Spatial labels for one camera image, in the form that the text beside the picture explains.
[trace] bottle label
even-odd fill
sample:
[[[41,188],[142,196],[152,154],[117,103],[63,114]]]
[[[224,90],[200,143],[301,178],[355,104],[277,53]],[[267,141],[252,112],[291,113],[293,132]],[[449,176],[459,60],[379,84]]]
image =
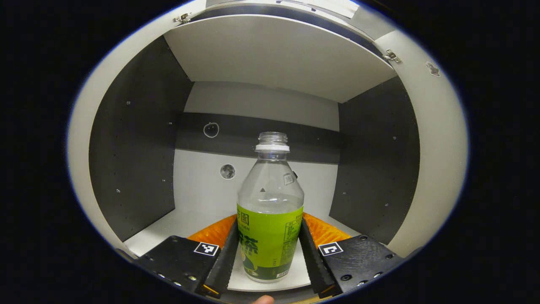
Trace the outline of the bottle label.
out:
[[[293,261],[303,206],[283,214],[256,213],[237,204],[238,235],[244,269],[260,280],[286,275]]]

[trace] clear plastic bottle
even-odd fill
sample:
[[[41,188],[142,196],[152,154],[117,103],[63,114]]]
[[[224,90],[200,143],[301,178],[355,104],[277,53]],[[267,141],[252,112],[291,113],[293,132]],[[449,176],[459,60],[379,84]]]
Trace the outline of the clear plastic bottle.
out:
[[[244,270],[257,282],[277,282],[291,267],[304,193],[287,163],[287,135],[264,132],[259,159],[238,192],[238,231]]]

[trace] bottle neck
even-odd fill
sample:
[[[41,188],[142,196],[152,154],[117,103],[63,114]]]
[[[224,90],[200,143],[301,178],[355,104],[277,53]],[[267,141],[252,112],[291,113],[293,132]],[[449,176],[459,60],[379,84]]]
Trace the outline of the bottle neck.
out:
[[[287,153],[285,151],[260,151],[259,159],[265,161],[286,161]]]

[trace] white floor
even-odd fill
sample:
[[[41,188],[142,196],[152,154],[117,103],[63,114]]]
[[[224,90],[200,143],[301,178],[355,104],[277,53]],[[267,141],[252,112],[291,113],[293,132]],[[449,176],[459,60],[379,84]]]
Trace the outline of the white floor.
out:
[[[232,164],[237,175],[224,180],[219,175],[223,164]],[[174,156],[174,200],[176,209],[146,227],[124,243],[142,256],[171,235],[188,237],[205,227],[236,213],[236,192],[255,163],[254,158],[215,155],[177,150]],[[304,211],[341,229],[351,236],[360,233],[328,216],[334,196],[338,165],[290,162],[305,192]],[[272,284],[250,280],[242,267],[239,253],[229,282],[230,290],[271,291],[309,285],[306,264],[297,244],[291,270]]]

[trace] black stripe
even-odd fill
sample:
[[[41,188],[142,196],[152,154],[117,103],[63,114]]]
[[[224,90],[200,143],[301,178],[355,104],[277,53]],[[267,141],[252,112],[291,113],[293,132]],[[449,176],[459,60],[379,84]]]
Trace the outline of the black stripe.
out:
[[[129,61],[99,105],[90,177],[99,209],[122,241],[174,209],[176,132],[168,122],[184,110],[192,87],[159,37]]]
[[[202,12],[201,14],[191,18],[191,21],[197,21],[212,17],[226,16],[226,15],[245,15],[245,14],[256,14],[256,15],[269,15],[276,17],[283,17],[288,19],[293,19],[297,21],[302,21],[315,25],[317,27],[329,30],[338,35],[341,35],[345,38],[348,38],[357,44],[363,46],[372,52],[375,56],[387,61],[382,57],[382,53],[371,43],[371,41],[365,39],[364,37],[358,35],[357,33],[344,28],[338,24],[335,24],[331,21],[327,21],[319,16],[312,15],[306,12],[295,11],[288,8],[278,8],[275,6],[266,6],[266,5],[244,5],[244,6],[234,6],[229,8],[214,9]]]
[[[203,132],[209,122],[219,125],[219,133],[214,138]],[[341,134],[332,130],[263,118],[203,113],[183,113],[177,124],[177,149],[255,158],[259,133],[277,131],[286,133],[289,138],[288,160],[339,163]]]
[[[388,244],[409,211],[418,179],[413,106],[394,77],[340,104],[339,116],[345,144],[330,216]]]

